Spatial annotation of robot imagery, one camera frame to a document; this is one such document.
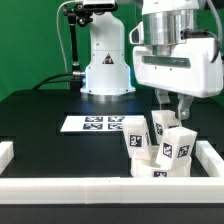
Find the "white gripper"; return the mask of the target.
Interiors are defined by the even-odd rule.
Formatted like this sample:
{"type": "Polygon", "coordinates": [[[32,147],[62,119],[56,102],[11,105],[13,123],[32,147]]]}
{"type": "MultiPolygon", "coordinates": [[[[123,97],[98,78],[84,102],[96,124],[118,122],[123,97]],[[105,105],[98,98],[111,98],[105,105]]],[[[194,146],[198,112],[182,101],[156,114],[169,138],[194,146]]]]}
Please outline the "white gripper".
{"type": "Polygon", "coordinates": [[[223,67],[221,54],[216,55],[214,38],[190,38],[173,46],[170,56],[157,56],[151,46],[144,45],[143,34],[142,22],[129,34],[130,42],[135,44],[134,73],[139,84],[156,88],[160,110],[170,103],[168,91],[179,93],[178,118],[186,120],[192,96],[205,98],[221,92],[223,67]]]}

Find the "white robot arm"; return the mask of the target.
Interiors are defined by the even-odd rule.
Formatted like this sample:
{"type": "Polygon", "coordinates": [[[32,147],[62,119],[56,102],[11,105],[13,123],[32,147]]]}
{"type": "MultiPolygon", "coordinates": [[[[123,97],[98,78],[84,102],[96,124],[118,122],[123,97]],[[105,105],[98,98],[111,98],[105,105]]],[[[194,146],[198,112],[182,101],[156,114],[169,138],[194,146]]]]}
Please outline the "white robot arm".
{"type": "MultiPolygon", "coordinates": [[[[208,0],[143,0],[142,21],[130,33],[137,81],[156,89],[163,104],[179,98],[178,117],[189,117],[195,97],[215,96],[223,89],[218,39],[197,28],[197,13],[208,0]]],[[[111,11],[118,0],[83,0],[93,14],[91,62],[84,91],[120,95],[132,89],[124,61],[124,26],[111,11]]]]}

